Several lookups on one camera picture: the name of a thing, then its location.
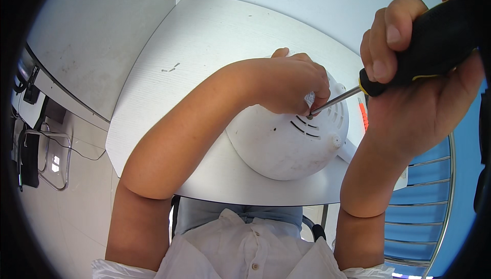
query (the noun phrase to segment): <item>white plastic housing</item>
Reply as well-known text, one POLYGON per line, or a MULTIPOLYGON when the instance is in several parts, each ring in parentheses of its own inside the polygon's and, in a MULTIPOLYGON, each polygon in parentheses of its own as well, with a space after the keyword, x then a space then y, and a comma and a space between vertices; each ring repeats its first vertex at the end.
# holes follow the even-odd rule
MULTIPOLYGON (((332 99, 346 89, 328 77, 332 99)), ((348 124, 345 101, 311 120, 254 105, 239 113, 226 131, 237 153, 256 172, 293 180, 319 172, 336 156, 345 143, 348 124)))

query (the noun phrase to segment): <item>black cable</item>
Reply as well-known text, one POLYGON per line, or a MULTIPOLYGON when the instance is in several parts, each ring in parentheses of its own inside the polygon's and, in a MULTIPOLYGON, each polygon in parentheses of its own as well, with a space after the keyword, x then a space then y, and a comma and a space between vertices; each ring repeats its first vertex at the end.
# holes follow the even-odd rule
POLYGON ((52 137, 49 137, 48 135, 46 135, 46 134, 45 134, 45 133, 56 133, 56 132, 47 132, 47 131, 37 131, 37 132, 39 132, 40 134, 42 134, 42 135, 46 136, 46 137, 47 137, 47 138, 49 138, 50 140, 55 141, 55 142, 56 142, 58 145, 60 145, 61 147, 71 149, 72 151, 75 151, 76 153, 78 153, 78 154, 79 154, 79 155, 80 155, 82 158, 86 158, 86 159, 89 159, 89 160, 91 160, 91 161, 97 161, 97 160, 99 160, 100 158, 102 158, 102 156, 104 155, 104 153, 106 153, 106 150, 104 149, 104 152, 103 152, 103 153, 101 153, 101 155, 100 155, 100 156, 99 156, 97 159, 91 159, 91 158, 89 158, 89 157, 86 157, 86 156, 82 155, 81 153, 79 153, 78 151, 76 151, 75 149, 73 149, 73 148, 71 148, 71 147, 64 146, 64 145, 60 144, 60 142, 59 142, 59 141, 56 141, 56 140, 55 140, 55 139, 53 139, 52 137))
MULTIPOLYGON (((22 117, 18 114, 14 114, 14 110, 13 110, 13 106, 11 106, 11 110, 12 110, 12 115, 16 118, 16 119, 19 119, 19 120, 22 120, 22 122, 24 123, 24 125, 26 125, 27 123, 22 119, 22 117)), ((100 158, 102 158, 102 156, 104 155, 104 153, 106 153, 106 150, 104 149, 104 152, 101 153, 101 155, 97 158, 97 159, 91 159, 89 157, 86 157, 84 155, 82 155, 81 153, 79 153, 78 151, 76 151, 75 149, 71 148, 71 147, 68 147, 68 146, 64 146, 62 144, 60 144, 59 141, 56 141, 55 139, 53 139, 52 137, 49 137, 48 135, 45 135, 45 133, 57 133, 57 132, 50 132, 50 131, 36 131, 44 136, 46 136, 47 138, 49 138, 50 140, 53 140, 55 141, 58 145, 60 145, 61 147, 64 147, 64 148, 68 148, 68 149, 71 149, 73 151, 75 151, 76 153, 78 153, 82 158, 86 158, 86 159, 89 159, 91 161, 97 161, 99 160, 100 158)))

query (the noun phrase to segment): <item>black screwdriver handle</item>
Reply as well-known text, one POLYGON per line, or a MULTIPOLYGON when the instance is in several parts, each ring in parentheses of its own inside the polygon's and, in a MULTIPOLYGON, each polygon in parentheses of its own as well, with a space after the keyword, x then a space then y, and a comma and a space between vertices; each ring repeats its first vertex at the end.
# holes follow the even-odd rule
POLYGON ((476 48, 463 10, 455 0, 447 0, 421 14, 412 23, 408 49, 396 52, 397 71, 386 84, 371 82, 360 70, 360 88, 372 97, 391 86, 409 85, 412 81, 444 75, 463 62, 476 48))

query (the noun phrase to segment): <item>hand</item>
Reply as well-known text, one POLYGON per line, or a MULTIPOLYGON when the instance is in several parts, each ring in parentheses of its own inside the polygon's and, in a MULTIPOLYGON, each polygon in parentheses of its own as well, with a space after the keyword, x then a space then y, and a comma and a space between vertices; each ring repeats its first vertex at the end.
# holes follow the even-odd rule
POLYGON ((288 48, 276 50, 271 58, 235 62, 235 72, 248 90, 249 105, 260 104, 273 113, 307 116, 310 108, 304 97, 315 92, 312 109, 326 103, 330 96, 326 69, 305 53, 286 57, 288 48))
MULTIPOLYGON (((421 0, 394 0, 377 11, 360 53, 371 81, 389 82, 397 69, 395 51, 408 48, 412 22, 427 10, 421 0)), ((473 52, 449 74, 420 79, 370 98, 366 136, 390 156, 412 159, 442 141, 464 117, 484 78, 473 52)))

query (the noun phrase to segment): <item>white shirt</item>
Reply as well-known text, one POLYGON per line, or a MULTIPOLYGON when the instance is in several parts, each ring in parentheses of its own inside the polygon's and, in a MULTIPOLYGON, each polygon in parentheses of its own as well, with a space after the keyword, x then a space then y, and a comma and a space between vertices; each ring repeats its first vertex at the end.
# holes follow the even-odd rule
POLYGON ((340 271, 323 238, 307 242, 295 225, 254 218, 245 224, 224 209, 218 220, 176 235, 157 272, 98 259, 94 279, 392 278, 393 267, 340 271))

